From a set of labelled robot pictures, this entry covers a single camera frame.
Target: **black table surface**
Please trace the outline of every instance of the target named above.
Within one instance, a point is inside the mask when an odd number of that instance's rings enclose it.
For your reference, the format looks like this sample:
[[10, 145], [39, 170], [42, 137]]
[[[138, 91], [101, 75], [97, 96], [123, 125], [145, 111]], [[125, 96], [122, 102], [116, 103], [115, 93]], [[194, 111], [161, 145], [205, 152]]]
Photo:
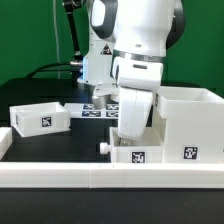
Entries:
[[[91, 91], [70, 80], [13, 79], [0, 87], [0, 126], [9, 106], [44, 102], [91, 103]], [[71, 131], [21, 138], [2, 162], [109, 162], [99, 153], [116, 121], [72, 119]], [[224, 223], [223, 189], [18, 189], [0, 188], [0, 223]]]

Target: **open white box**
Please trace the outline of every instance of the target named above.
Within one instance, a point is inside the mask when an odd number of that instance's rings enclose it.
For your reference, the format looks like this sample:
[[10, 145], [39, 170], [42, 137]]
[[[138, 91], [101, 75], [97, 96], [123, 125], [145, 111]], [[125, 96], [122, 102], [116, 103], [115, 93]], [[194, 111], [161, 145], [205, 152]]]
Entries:
[[70, 130], [70, 114], [59, 102], [10, 107], [10, 119], [22, 137]]

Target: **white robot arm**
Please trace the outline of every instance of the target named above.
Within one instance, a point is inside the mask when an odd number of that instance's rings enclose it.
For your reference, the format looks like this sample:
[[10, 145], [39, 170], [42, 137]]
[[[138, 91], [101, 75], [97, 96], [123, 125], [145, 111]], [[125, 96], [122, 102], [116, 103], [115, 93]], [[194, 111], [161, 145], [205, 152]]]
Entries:
[[119, 93], [121, 144], [141, 139], [160, 86], [175, 0], [119, 0], [113, 64]]

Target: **white cable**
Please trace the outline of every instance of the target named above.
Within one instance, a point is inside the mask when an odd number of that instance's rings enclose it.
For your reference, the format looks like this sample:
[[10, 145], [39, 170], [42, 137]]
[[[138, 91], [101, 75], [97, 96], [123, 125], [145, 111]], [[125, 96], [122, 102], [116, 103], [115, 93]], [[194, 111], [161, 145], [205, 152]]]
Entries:
[[[57, 62], [60, 62], [60, 45], [59, 45], [59, 37], [58, 37], [56, 0], [53, 0], [53, 17], [54, 17], [54, 34], [55, 34], [55, 41], [56, 41]], [[58, 71], [58, 79], [60, 78], [61, 78], [61, 72]]]

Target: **white container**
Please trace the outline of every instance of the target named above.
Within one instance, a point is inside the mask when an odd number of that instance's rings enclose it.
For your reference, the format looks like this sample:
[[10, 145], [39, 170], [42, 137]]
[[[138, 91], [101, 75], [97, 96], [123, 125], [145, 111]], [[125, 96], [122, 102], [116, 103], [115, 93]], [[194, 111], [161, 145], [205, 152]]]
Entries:
[[102, 144], [101, 151], [110, 151], [114, 163], [222, 164], [224, 99], [206, 89], [161, 87], [143, 138], [120, 147], [111, 129], [110, 146]]
[[0, 160], [12, 144], [12, 128], [0, 128]]
[[161, 87], [152, 126], [164, 163], [223, 163], [224, 99], [207, 89]]
[[10, 119], [22, 137], [70, 130], [70, 114], [59, 102], [10, 107]]
[[111, 153], [112, 163], [162, 163], [163, 141], [154, 128], [146, 128], [140, 141], [120, 146], [117, 128], [110, 128], [110, 145], [101, 143], [102, 154]]

